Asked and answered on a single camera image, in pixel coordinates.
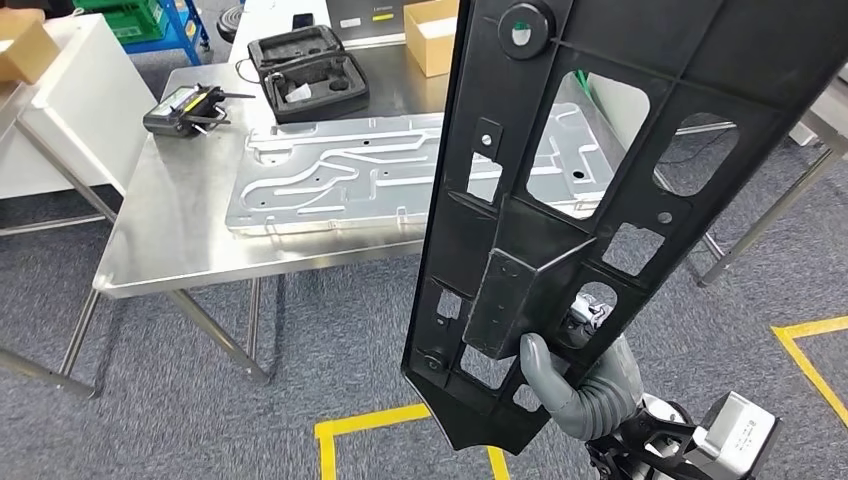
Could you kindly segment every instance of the gray carpet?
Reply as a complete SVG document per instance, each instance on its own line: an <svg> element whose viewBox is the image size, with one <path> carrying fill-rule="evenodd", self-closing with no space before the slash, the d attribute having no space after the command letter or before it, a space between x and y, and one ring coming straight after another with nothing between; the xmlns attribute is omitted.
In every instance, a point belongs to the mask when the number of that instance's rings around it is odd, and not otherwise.
<svg viewBox="0 0 848 480"><path fill-rule="evenodd" d="M224 5L204 3L216 36ZM214 58L226 59L213 45ZM167 70L187 65L180 55L134 61L159 93ZM666 160L685 160L714 135L676 141ZM732 141L724 135L697 159L662 169L677 187L697 183ZM716 223L722 246L817 154L785 143ZM628 330L649 392L700 418L734 389L785 418L763 479L848 478L848 430L769 329L848 313L847 189L840 164L708 289L695 286L711 264L696 247ZM0 225L84 208L73 194L0 202ZM0 238L4 346L58 366L108 233L101 223ZM265 279L259 360L273 373L267 386L252 383L163 296L102 301L74 373L97 381L99 399L0 371L0 478L319 478L315 423L418 402L399 373L418 261ZM248 292L243 282L192 291L237 339ZM799 341L843 399L846 341L845 332ZM336 456L340 479L492 478L483 448L451 451L429 419L340 436ZM551 425L507 464L513 479L592 478L582 445Z"/></svg>

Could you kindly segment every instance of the black carrying case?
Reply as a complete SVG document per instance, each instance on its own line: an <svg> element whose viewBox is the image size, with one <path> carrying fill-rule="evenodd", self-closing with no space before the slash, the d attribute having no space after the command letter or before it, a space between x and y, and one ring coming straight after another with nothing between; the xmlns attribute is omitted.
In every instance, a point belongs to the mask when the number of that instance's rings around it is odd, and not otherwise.
<svg viewBox="0 0 848 480"><path fill-rule="evenodd" d="M368 106L365 74L327 26L255 40L247 50L277 123L328 120ZM310 98L285 100L304 83Z"/></svg>

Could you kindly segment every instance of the black knob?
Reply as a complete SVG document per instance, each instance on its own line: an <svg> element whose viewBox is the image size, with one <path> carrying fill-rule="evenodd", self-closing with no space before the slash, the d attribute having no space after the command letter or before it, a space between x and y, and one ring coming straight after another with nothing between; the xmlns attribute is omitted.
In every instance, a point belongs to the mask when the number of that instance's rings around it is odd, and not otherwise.
<svg viewBox="0 0 848 480"><path fill-rule="evenodd" d="M545 4L521 2L501 15L498 39L509 57L526 60L547 48L555 28L553 15Z"/></svg>

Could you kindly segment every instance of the green crate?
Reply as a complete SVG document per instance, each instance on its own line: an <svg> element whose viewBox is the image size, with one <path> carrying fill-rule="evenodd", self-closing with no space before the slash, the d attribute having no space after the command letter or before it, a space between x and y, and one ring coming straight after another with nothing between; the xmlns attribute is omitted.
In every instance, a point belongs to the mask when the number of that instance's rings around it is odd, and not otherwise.
<svg viewBox="0 0 848 480"><path fill-rule="evenodd" d="M122 44L160 40L168 31L168 15L157 0L75 0L75 5L102 13Z"/></svg>

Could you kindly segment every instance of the black plastic panel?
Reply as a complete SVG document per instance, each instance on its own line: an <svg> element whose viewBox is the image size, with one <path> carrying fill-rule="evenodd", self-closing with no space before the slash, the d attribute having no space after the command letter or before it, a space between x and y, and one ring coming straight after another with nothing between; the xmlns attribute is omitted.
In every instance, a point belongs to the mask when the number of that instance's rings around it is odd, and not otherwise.
<svg viewBox="0 0 848 480"><path fill-rule="evenodd" d="M515 60L501 49L498 24L516 3L460 4L403 357L404 374L454 448L486 444L515 454L547 413L513 403L525 383L517 362L493 390L462 371L465 348L508 358L522 333L538 332L570 363L565 378L579 384L848 57L848 2L551 0L545 3L557 36L541 53ZM540 204L525 188L551 102L563 76L577 69L638 87L651 104L607 195L585 220ZM735 122L739 140L700 192L681 197L656 186L652 174L680 122L699 112ZM481 128L496 131L498 141L484 145ZM503 167L491 204L465 192L474 152ZM660 222L662 212L672 220ZM602 260L625 222L664 239L637 276ZM589 282L608 285L618 301L592 340L575 350L558 330ZM442 289L464 300L447 325L436 314Z"/></svg>

